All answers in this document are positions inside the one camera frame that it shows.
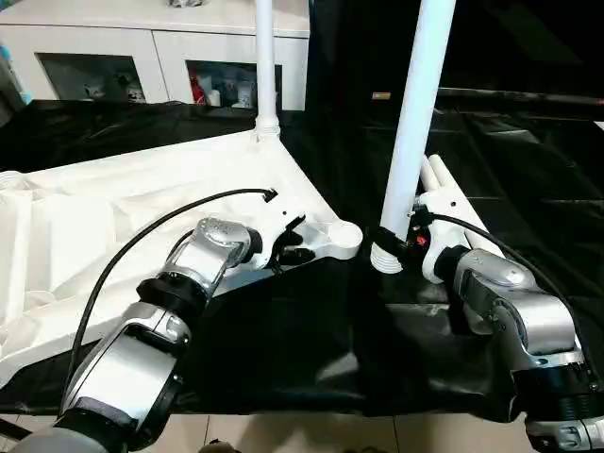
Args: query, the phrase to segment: tile floor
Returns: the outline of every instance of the tile floor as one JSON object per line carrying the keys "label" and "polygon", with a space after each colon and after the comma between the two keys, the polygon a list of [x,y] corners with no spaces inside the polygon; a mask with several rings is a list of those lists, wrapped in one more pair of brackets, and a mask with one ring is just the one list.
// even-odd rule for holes
{"label": "tile floor", "polygon": [[[53,417],[2,415],[37,430]],[[380,453],[530,453],[521,420],[500,425],[465,414],[383,418],[325,413],[173,415],[145,453],[196,453],[220,439],[243,453],[344,453],[367,446]],[[0,438],[0,451],[13,443]]]}

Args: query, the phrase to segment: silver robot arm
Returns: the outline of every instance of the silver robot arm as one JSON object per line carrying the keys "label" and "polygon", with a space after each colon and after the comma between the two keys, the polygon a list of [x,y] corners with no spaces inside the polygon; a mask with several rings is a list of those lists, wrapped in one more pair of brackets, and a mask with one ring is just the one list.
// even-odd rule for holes
{"label": "silver robot arm", "polygon": [[59,420],[11,451],[112,453],[155,442],[181,385],[178,366],[196,320],[225,271],[262,248],[254,229],[201,220],[158,275],[138,287],[141,301],[77,368]]}
{"label": "silver robot arm", "polygon": [[528,438],[538,451],[604,448],[604,411],[571,313],[526,267],[485,250],[447,248],[435,272],[461,299],[477,334],[495,335]]}

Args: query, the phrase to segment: red object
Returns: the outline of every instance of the red object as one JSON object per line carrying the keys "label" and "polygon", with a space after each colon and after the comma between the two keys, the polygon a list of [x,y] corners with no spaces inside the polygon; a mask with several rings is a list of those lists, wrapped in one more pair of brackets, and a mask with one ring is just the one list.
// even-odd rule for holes
{"label": "red object", "polygon": [[204,95],[204,91],[199,86],[199,82],[197,82],[197,74],[193,70],[189,71],[189,81],[191,82],[191,91],[193,92],[194,103],[200,106],[205,106],[206,96]]}

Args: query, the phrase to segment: cabinet door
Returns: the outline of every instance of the cabinet door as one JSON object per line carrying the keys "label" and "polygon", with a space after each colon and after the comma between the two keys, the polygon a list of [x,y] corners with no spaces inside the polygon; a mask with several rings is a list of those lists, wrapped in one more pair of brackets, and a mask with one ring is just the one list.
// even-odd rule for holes
{"label": "cabinet door", "polygon": [[[256,107],[256,37],[154,31],[170,100]],[[275,38],[277,102],[303,110],[309,42]]]}
{"label": "cabinet door", "polygon": [[2,25],[0,43],[34,99],[168,100],[151,31]]}

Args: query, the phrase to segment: black tablecloth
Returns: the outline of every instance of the black tablecloth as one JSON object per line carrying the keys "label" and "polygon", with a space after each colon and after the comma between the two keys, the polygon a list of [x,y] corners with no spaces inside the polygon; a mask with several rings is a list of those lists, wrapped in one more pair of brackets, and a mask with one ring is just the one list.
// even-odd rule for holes
{"label": "black tablecloth", "polygon": [[[592,113],[500,113],[450,99],[434,113],[440,154],[486,226],[563,287],[604,376],[604,131]],[[340,217],[378,224],[395,125],[284,112],[281,138]],[[0,129],[0,170],[29,172],[253,127],[230,109],[34,102]],[[442,286],[410,263],[373,270],[319,260],[216,298],[194,334],[176,411],[467,411],[509,421],[513,387],[488,337],[455,335]],[[66,357],[27,367],[0,412],[56,410]]]}

